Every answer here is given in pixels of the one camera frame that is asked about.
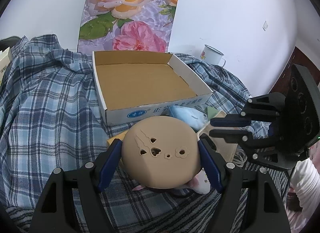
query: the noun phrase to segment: tan dome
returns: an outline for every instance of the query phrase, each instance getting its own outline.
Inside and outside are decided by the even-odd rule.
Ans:
[[[124,137],[121,157],[126,172],[150,188],[181,186],[200,171],[196,133],[168,116],[149,117],[132,126]]]

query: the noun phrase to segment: mug rim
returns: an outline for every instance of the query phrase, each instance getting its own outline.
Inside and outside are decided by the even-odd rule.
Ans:
[[[224,56],[224,54],[223,54],[222,52],[220,52],[219,50],[217,50],[217,49],[215,49],[215,48],[213,48],[213,47],[211,47],[211,46],[209,46],[209,45],[205,45],[205,47],[207,47],[207,48],[213,50],[214,52],[217,52],[218,54]]]

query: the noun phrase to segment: plaid blanket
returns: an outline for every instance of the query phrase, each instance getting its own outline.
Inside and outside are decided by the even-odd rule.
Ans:
[[[78,169],[106,151],[106,139],[133,123],[105,127],[92,76],[92,58],[62,49],[55,35],[44,35],[12,48],[14,60],[0,90],[0,200],[21,231],[28,231],[41,191],[56,167]],[[241,81],[219,66],[177,54],[214,91],[207,105],[239,113],[250,97]],[[205,111],[206,106],[197,107]],[[268,125],[253,122],[256,137]],[[246,169],[257,170],[247,163]],[[269,170],[279,193],[287,190],[286,175]],[[117,168],[101,200],[116,232],[204,232],[220,195],[193,194],[175,198],[147,189]],[[177,190],[176,194],[187,194]],[[243,190],[232,232],[238,232],[246,190]],[[74,200],[80,227],[88,232],[78,191]]]

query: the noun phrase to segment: wall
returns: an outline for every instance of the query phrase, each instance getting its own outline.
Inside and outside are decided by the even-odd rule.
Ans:
[[[0,38],[54,32],[62,47],[76,50],[84,1],[12,0],[0,18]],[[217,48],[225,68],[257,96],[279,77],[296,33],[293,0],[179,0],[169,51],[199,56],[204,44]]]
[[[320,69],[320,16],[310,0],[294,0],[297,10],[299,48]]]

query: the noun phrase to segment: black device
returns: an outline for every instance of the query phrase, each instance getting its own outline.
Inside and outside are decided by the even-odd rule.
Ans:
[[[269,137],[254,139],[246,130],[210,131],[228,143],[239,143],[249,160],[264,167],[290,170],[308,158],[309,147],[320,138],[320,92],[307,68],[293,65],[287,97],[280,93],[248,99],[238,115],[213,118],[217,127],[244,127],[253,120],[270,122]],[[78,188],[90,233],[115,232],[99,193],[108,187],[121,158],[122,141],[115,139],[95,162],[78,170],[56,168],[49,177],[34,212],[30,233],[80,232],[72,188]],[[222,194],[205,233],[229,233],[242,188],[248,188],[243,233],[290,233],[278,191],[264,167],[257,172],[226,163],[207,140],[198,142],[201,165],[213,188]]]

